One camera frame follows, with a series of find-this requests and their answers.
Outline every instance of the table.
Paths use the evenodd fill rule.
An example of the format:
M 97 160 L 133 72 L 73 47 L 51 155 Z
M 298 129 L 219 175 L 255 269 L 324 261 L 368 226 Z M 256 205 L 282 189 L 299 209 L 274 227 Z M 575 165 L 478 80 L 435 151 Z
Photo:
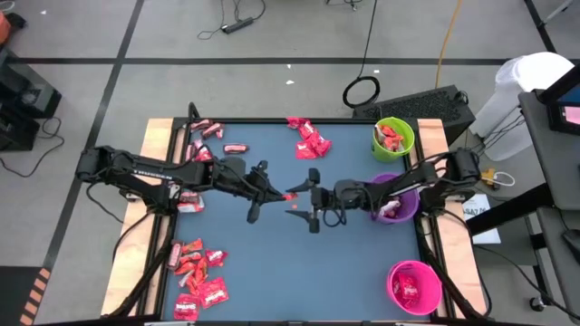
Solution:
M 141 155 L 153 158 L 173 157 L 178 161 L 179 150 L 168 153 L 169 139 L 174 144 L 182 144 L 182 132 L 174 132 L 172 138 L 172 128 L 179 126 L 179 120 L 150 120 Z M 443 128 L 440 120 L 419 120 L 417 123 L 418 133 L 423 144 L 421 155 L 428 156 L 434 153 L 447 150 L 447 142 L 443 134 Z M 413 152 L 411 160 L 416 159 Z M 459 204 L 448 203 L 447 209 L 462 215 Z M 136 219 L 141 217 L 144 206 L 141 203 L 130 203 L 127 215 L 125 216 L 126 225 L 131 225 Z M 125 295 L 131 290 L 142 274 L 143 266 L 147 260 L 147 248 L 149 244 L 155 244 L 163 239 L 163 233 L 166 230 L 164 223 L 167 223 L 167 217 L 157 217 L 155 221 L 148 220 L 131 233 L 125 242 L 121 245 L 117 254 L 117 259 L 113 264 L 111 279 L 102 312 L 110 312 L 124 299 Z M 461 225 L 453 222 L 452 218 L 441 216 L 439 218 L 440 246 L 442 255 L 445 257 L 445 264 L 449 276 L 455 281 L 456 285 L 462 290 L 463 294 L 473 304 L 476 310 L 485 311 L 485 302 L 479 285 L 479 277 L 473 258 L 472 249 L 468 245 L 469 236 Z M 157 239 L 151 236 L 154 228 L 160 230 Z M 146 303 L 142 303 L 140 309 L 143 312 L 160 312 L 160 289 L 163 290 L 164 282 L 160 282 L 159 277 L 155 277 L 151 282 L 149 298 Z M 438 309 L 439 315 L 446 315 L 447 310 L 441 305 Z
M 577 280 L 577 276 L 580 275 L 580 264 L 562 238 L 566 227 L 580 229 L 580 212 L 541 207 L 536 214 L 542 226 L 543 239 L 552 258 L 556 279 L 562 289 L 565 306 L 572 312 L 580 314 L 580 284 Z M 570 319 L 580 324 L 580 320 L 572 317 Z
M 546 106 L 534 93 L 519 95 L 527 129 L 546 183 L 468 221 L 473 235 L 496 228 L 541 206 L 580 210 L 580 137 L 549 128 Z

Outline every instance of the wooden table frame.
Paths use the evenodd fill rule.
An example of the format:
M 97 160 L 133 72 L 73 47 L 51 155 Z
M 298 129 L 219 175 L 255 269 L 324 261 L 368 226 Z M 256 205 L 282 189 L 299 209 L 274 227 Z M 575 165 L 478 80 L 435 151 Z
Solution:
M 251 119 L 240 119 L 247 123 L 252 123 Z M 149 120 L 140 155 L 156 159 L 172 159 L 174 162 L 181 161 L 182 146 L 184 144 L 184 130 L 179 129 L 180 121 L 178 119 L 151 119 Z M 255 119 L 255 123 L 274 123 L 279 119 Z M 345 119 L 327 120 L 336 121 L 335 123 L 345 123 Z M 448 151 L 447 141 L 443 131 L 441 120 L 417 120 L 416 126 L 416 145 L 422 150 L 412 150 L 410 154 L 410 163 L 413 164 L 417 159 L 428 157 L 433 154 Z M 151 184 L 159 183 L 158 180 L 146 179 Z M 446 208 L 463 217 L 461 204 L 448 202 Z M 142 202 L 129 203 L 125 214 L 124 225 L 121 232 L 135 223 L 145 213 L 145 206 Z M 119 246 L 115 262 L 111 270 L 111 278 L 105 294 L 101 313 L 105 314 L 116 309 L 135 283 L 143 274 L 144 267 L 155 254 L 149 248 L 156 244 L 159 249 L 166 233 L 168 231 L 169 216 L 155 216 L 144 221 L 137 226 Z M 423 226 L 428 231 L 430 226 L 424 223 Z M 472 304 L 476 311 L 483 313 L 486 310 L 486 304 L 481 291 L 479 282 L 479 273 L 473 251 L 469 241 L 469 234 L 463 225 L 450 216 L 440 216 L 437 219 L 436 226 L 439 232 L 433 235 L 440 239 L 427 237 L 427 241 L 435 253 L 441 253 L 444 258 L 443 263 L 447 269 L 449 277 L 457 285 L 461 293 Z M 159 268 L 150 282 L 145 301 L 140 301 L 136 305 L 136 312 L 152 314 L 160 311 L 159 296 L 164 292 L 163 272 Z M 455 313 L 461 317 L 459 309 L 450 309 L 450 304 L 446 301 L 441 303 L 438 308 L 438 315 L 441 317 L 449 316 Z

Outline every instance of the wooden board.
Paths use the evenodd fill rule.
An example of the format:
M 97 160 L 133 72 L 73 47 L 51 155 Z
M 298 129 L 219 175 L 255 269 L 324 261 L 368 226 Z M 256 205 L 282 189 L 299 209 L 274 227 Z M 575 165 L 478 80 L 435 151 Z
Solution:
M 425 158 L 449 150 L 441 120 L 419 119 L 418 122 L 420 143 L 423 147 Z M 411 164 L 416 162 L 416 160 L 416 155 L 411 156 Z M 445 167 L 445 161 L 439 162 L 437 167 Z M 463 207 L 460 203 L 447 202 L 445 208 L 463 218 Z M 471 248 L 468 231 L 464 225 L 449 215 L 440 216 L 438 218 L 438 226 L 447 274 L 473 308 L 480 313 L 484 313 L 486 303 L 481 291 L 478 267 L 473 256 L 473 248 Z M 443 306 L 441 305 L 438 313 L 444 316 L 445 311 L 442 308 Z M 463 316 L 457 306 L 455 312 L 458 318 Z
M 157 159 L 166 158 L 172 122 L 173 119 L 149 120 L 140 153 L 142 156 Z M 449 150 L 445 133 L 443 132 L 443 125 L 440 120 L 419 120 L 419 127 L 425 157 Z M 180 133 L 177 141 L 176 156 L 174 157 L 175 162 L 179 162 L 182 137 L 183 133 Z M 411 163 L 416 161 L 416 153 L 412 150 Z M 460 204 L 448 203 L 446 208 L 458 216 L 463 217 L 463 210 Z M 122 232 L 142 217 L 144 213 L 145 207 L 142 203 L 129 203 Z M 160 229 L 158 247 L 165 237 L 167 222 L 166 218 Z M 466 299 L 471 302 L 473 307 L 478 312 L 483 313 L 486 310 L 486 304 L 479 283 L 477 266 L 469 242 L 469 235 L 464 226 L 454 221 L 453 217 L 440 216 L 438 222 L 448 274 Z M 153 218 L 150 218 L 136 227 L 120 245 L 117 259 L 111 271 L 111 278 L 102 306 L 102 313 L 108 313 L 116 309 L 142 275 L 152 226 Z M 428 237 L 427 241 L 431 244 L 430 237 Z M 145 309 L 146 313 L 153 313 L 158 284 L 159 271 L 150 284 L 150 295 Z M 458 309 L 456 309 L 456 312 L 458 317 L 460 317 L 461 313 Z M 443 313 L 444 310 L 440 309 L 441 316 L 444 315 Z

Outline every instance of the purple bowl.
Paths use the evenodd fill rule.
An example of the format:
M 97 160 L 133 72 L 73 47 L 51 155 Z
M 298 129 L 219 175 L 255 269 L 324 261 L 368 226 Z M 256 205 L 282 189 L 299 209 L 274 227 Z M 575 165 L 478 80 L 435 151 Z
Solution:
M 398 175 L 392 173 L 383 173 L 376 176 L 371 182 L 381 183 L 389 181 L 397 176 Z M 371 219 L 384 224 L 400 223 L 412 219 L 419 208 L 419 193 L 417 192 L 417 189 L 407 191 L 406 193 L 399 195 L 399 198 L 401 199 L 401 206 L 397 210 L 396 218 L 377 216 L 376 214 L 371 213 Z

